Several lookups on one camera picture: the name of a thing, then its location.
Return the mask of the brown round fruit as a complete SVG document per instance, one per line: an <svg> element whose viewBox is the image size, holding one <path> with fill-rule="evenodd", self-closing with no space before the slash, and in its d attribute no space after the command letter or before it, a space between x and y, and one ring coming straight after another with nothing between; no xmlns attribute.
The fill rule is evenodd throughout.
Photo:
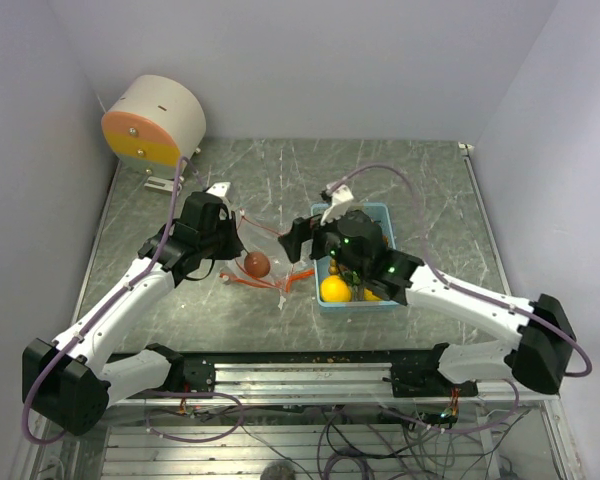
<svg viewBox="0 0 600 480"><path fill-rule="evenodd" d="M243 262L245 272L256 279L266 277L270 273L271 265L269 258L262 252L249 252Z"/></svg>

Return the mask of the brown longan bunch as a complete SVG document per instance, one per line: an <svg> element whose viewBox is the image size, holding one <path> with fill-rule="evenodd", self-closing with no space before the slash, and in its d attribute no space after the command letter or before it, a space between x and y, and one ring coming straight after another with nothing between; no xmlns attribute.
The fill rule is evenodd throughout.
<svg viewBox="0 0 600 480"><path fill-rule="evenodd" d="M328 272L330 275L340 275L341 274L341 268L335 259L330 260Z"/></svg>

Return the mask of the clear orange zip top bag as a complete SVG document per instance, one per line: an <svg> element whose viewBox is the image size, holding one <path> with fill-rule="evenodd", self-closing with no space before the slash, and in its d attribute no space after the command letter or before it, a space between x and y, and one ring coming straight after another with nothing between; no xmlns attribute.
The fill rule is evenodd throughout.
<svg viewBox="0 0 600 480"><path fill-rule="evenodd" d="M220 279L250 292L275 291L278 309L282 310L293 286L313 277L315 269L304 260L290 262L278 241L281 233L258 222L244 209L237 211L236 224L243 251L221 264Z"/></svg>

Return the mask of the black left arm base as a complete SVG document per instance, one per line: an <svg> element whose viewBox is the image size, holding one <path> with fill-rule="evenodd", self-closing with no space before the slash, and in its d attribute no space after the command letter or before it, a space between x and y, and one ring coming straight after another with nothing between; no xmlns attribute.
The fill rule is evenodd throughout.
<svg viewBox="0 0 600 480"><path fill-rule="evenodd" d="M211 392L215 385L215 368L197 353L181 353L158 343L149 344L147 350L164 357L170 364L158 391L168 392Z"/></svg>

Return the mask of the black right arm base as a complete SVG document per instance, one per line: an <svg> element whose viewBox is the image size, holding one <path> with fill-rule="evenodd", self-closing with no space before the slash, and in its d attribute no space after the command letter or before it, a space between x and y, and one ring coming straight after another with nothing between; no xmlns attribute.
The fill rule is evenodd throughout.
<svg viewBox="0 0 600 480"><path fill-rule="evenodd" d="M383 381L391 385L395 398L476 397L475 381L458 383L444 377L440 371L440 359L448 343L439 343L430 349L402 349L387 352L391 364L388 377Z"/></svg>

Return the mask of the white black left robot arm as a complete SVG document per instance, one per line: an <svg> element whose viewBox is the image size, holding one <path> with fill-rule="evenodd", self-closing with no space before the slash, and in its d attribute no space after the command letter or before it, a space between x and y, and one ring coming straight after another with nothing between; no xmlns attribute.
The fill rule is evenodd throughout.
<svg viewBox="0 0 600 480"><path fill-rule="evenodd" d="M65 433L91 430L105 411L148 390L172 397L185 384L183 356L154 343L123 360L113 351L141 313L184 281L205 260L240 257L236 216L219 182L191 193L181 214L170 217L148 239L117 284L81 319L52 341L32 341L22 356L22 396L35 411Z"/></svg>

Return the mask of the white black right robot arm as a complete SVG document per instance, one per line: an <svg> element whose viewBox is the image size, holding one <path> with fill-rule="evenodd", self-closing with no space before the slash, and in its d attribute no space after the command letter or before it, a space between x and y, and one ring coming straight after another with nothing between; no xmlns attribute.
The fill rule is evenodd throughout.
<svg viewBox="0 0 600 480"><path fill-rule="evenodd" d="M575 334L555 297L528 300L443 274L389 247L381 227L359 210L327 224L319 216L297 218L279 242L291 262L310 243L311 259L335 260L380 299L431 309L492 336L487 343L442 347L437 362L420 373L428 393L439 396L455 384L499 379L514 379L540 394L558 393Z"/></svg>

